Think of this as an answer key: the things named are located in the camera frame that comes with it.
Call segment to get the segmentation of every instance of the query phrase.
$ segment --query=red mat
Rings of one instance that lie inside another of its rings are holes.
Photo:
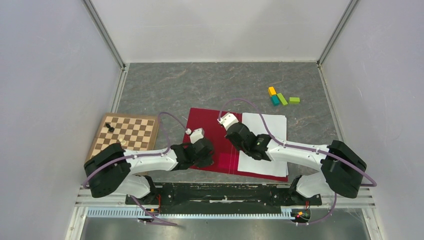
[[[190,109],[190,113],[188,114],[187,128],[191,130],[203,128],[204,136],[212,142],[215,149],[215,154],[212,156],[213,164],[211,166],[203,168],[192,166],[191,168],[203,171],[287,182],[287,177],[262,175],[237,170],[239,166],[239,152],[231,144],[231,142],[225,138],[227,132],[225,128],[222,127],[217,121],[219,112],[220,111],[218,110],[194,107]],[[241,113],[232,113],[237,117],[239,122],[242,122]],[[190,137],[187,134],[184,134],[183,142],[190,142]]]

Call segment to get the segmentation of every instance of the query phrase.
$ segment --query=wooden chessboard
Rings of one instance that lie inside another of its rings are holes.
[[[106,123],[115,128],[110,132]],[[121,143],[122,148],[134,151],[152,150],[158,136],[156,116],[106,113],[100,122],[86,162],[110,144]]]

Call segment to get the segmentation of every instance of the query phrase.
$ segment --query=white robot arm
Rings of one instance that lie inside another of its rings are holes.
[[[122,149],[119,143],[109,145],[84,164],[91,195],[94,198],[101,198],[111,193],[119,193],[132,195],[138,199],[154,199],[155,195],[150,194],[155,189],[152,179],[149,176],[136,174],[153,170],[175,171],[185,170],[191,166],[202,168],[212,165],[214,147],[204,135],[204,130],[198,128],[190,134],[191,143],[172,145],[168,151],[166,149],[133,151]]]
[[[252,161],[284,161],[318,171],[294,179],[287,204],[303,205],[319,195],[328,196],[333,192],[347,198],[356,198],[358,195],[363,176],[325,154],[337,155],[365,171],[367,165],[364,161],[343,142],[309,145],[278,139],[282,143],[279,144],[268,134],[255,135],[250,132],[231,113],[220,118],[219,123],[226,129],[225,137],[237,150],[252,157]],[[165,150],[123,150],[119,143],[111,144],[84,165],[91,195],[101,198],[111,193],[120,193],[143,199],[144,203],[150,202],[156,197],[155,185],[149,176],[138,176],[137,173],[185,170],[191,166],[202,168],[213,164],[214,148],[204,137],[203,129],[193,131],[190,141],[172,145],[166,153]]]
[[[234,147],[255,160],[284,161],[317,170],[311,175],[300,175],[292,182],[290,188],[301,200],[307,201],[318,194],[331,196],[334,192],[346,198],[358,195],[363,175],[327,155],[334,154],[365,171],[365,162],[343,142],[334,140],[331,145],[309,145],[284,141],[268,134],[255,135],[232,113],[227,113],[218,122],[227,131],[225,137]]]

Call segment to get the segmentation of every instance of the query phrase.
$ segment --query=white enclosure wall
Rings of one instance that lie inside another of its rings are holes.
[[[0,239],[63,239],[120,69],[80,0],[1,1],[0,35]]]
[[[128,63],[316,61],[349,0],[92,0]]]
[[[323,64],[344,140],[367,163],[386,239],[422,239],[424,1],[362,0]]]

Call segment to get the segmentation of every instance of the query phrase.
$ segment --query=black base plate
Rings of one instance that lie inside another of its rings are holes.
[[[319,194],[299,200],[281,184],[156,182],[154,185],[161,198],[162,214],[279,214],[281,206],[304,206],[306,201],[310,206],[323,204]],[[151,202],[139,201],[159,204],[157,198]],[[127,196],[125,204],[136,203]]]

